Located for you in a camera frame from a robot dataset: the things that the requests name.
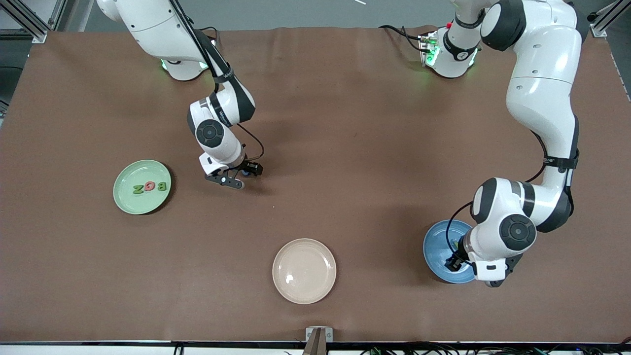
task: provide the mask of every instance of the brown tablecloth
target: brown tablecloth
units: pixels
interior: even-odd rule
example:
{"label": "brown tablecloth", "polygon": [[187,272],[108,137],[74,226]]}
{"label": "brown tablecloth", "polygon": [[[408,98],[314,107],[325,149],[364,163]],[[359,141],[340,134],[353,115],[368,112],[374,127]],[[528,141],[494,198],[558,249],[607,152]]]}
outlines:
{"label": "brown tablecloth", "polygon": [[[172,80],[128,33],[52,32],[33,47],[0,131],[1,340],[291,340],[309,325],[345,341],[631,334],[631,105],[604,40],[585,43],[572,94],[575,214],[498,289],[441,283],[422,242],[487,178],[540,167],[505,108],[512,54],[485,49],[447,80],[385,30],[226,32],[220,49],[266,147],[264,175],[242,191],[204,180],[186,124],[208,73]],[[112,185],[140,159],[167,164],[175,191],[159,212],[128,215]],[[308,306],[271,280],[296,238],[338,264]]]}

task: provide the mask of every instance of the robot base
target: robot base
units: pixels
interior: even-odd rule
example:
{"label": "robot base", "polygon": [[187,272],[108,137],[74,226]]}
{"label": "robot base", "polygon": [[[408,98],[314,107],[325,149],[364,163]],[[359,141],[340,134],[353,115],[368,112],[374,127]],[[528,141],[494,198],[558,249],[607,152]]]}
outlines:
{"label": "robot base", "polygon": [[456,61],[453,54],[445,50],[443,36],[446,32],[447,29],[442,27],[418,40],[420,48],[429,51],[429,53],[420,53],[421,63],[423,63],[423,66],[432,68],[440,76],[450,79],[457,78],[462,76],[473,65],[478,50],[476,49],[466,60]]}
{"label": "robot base", "polygon": [[[427,266],[430,267],[436,276],[451,284],[464,284],[473,281],[475,275],[473,275],[473,268],[470,265],[463,264],[460,270],[456,272],[450,271],[445,266],[446,260],[452,256],[452,251],[449,249],[449,245],[447,245],[447,241],[445,240],[445,231],[447,230],[448,223],[449,220],[443,220],[434,224],[425,235],[425,240],[423,241],[423,255]],[[458,241],[470,229],[471,226],[460,220],[454,219],[451,222],[451,226],[449,227],[449,242],[455,250],[457,249]]]}

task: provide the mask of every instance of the black joint cap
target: black joint cap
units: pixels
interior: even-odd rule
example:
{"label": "black joint cap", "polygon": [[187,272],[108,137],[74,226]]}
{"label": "black joint cap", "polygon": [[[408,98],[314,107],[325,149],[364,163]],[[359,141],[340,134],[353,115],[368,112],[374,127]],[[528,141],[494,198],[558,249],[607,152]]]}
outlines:
{"label": "black joint cap", "polygon": [[571,6],[576,13],[576,30],[581,34],[582,42],[585,43],[585,40],[587,39],[587,35],[589,33],[589,19],[587,18],[587,16],[583,15],[583,13],[579,9],[576,8],[572,1],[567,2],[567,4]]}
{"label": "black joint cap", "polygon": [[528,217],[513,214],[500,223],[500,237],[508,249],[522,251],[534,243],[537,230]]}
{"label": "black joint cap", "polygon": [[223,140],[223,127],[218,121],[207,119],[199,124],[195,131],[195,137],[201,144],[209,148],[216,148]]}
{"label": "black joint cap", "polygon": [[486,36],[482,37],[489,47],[498,51],[505,51],[515,44],[519,37],[526,29],[526,13],[522,0],[500,0],[491,8],[499,6],[501,9],[500,17],[493,30]]}
{"label": "black joint cap", "polygon": [[188,122],[189,124],[189,129],[191,130],[191,133],[195,135],[195,122],[193,122],[193,115],[191,114],[191,110],[189,110],[186,115],[186,122]]}

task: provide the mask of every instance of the metal frame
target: metal frame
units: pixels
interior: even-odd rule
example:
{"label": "metal frame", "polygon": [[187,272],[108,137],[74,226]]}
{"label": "metal frame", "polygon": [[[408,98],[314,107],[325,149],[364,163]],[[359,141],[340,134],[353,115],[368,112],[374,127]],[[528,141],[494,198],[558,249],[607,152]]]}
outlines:
{"label": "metal frame", "polygon": [[9,106],[0,102],[0,126],[2,126],[2,119],[4,119],[4,116],[6,115],[6,111],[8,109],[9,109]]}
{"label": "metal frame", "polygon": [[312,327],[302,355],[326,355],[326,328]]}
{"label": "metal frame", "polygon": [[50,26],[53,30],[57,30],[57,24],[59,23],[62,12],[66,9],[67,3],[68,0],[57,0],[55,3],[55,8],[52,10],[52,14],[50,14],[50,18],[47,22],[48,26]]}
{"label": "metal frame", "polygon": [[594,37],[607,37],[605,31],[620,15],[631,7],[631,0],[616,0],[613,3],[598,10],[595,15],[596,19],[591,24],[591,30]]}
{"label": "metal frame", "polygon": [[[65,1],[60,6],[57,5],[59,5],[59,1],[53,14],[59,15],[65,6]],[[44,43],[46,41],[47,32],[52,30],[51,27],[39,18],[22,0],[0,0],[0,8],[5,10],[15,22],[33,36],[33,43]]]}

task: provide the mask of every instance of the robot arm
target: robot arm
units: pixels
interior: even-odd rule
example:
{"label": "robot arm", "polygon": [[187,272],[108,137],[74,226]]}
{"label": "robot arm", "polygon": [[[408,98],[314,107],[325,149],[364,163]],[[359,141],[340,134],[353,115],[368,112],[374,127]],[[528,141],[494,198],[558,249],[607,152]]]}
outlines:
{"label": "robot arm", "polygon": [[[579,154],[579,126],[570,91],[582,40],[574,9],[561,0],[500,0],[481,16],[482,41],[500,51],[511,48],[517,55],[506,104],[516,120],[540,137],[546,165],[541,185],[498,177],[484,182],[471,206],[477,225],[447,260],[452,271],[465,260],[471,262],[477,280],[497,287],[533,245],[537,232],[559,228],[572,214],[570,185]],[[445,37],[451,37],[453,28]],[[442,58],[436,59],[434,70],[456,68],[443,66]],[[458,68],[449,73],[466,71]]]}
{"label": "robot arm", "polygon": [[176,80],[192,80],[209,68],[216,85],[209,96],[190,105],[187,121],[204,153],[199,157],[206,179],[243,188],[228,170],[262,173],[245,156],[230,127],[248,121],[256,109],[250,92],[235,76],[209,38],[191,27],[177,0],[97,0],[103,13],[121,21],[147,54],[162,60]]}
{"label": "robot arm", "polygon": [[422,44],[428,54],[423,62],[446,78],[457,78],[473,65],[480,44],[480,25],[485,8],[497,0],[450,0],[456,7],[451,27],[442,27],[431,33]]}

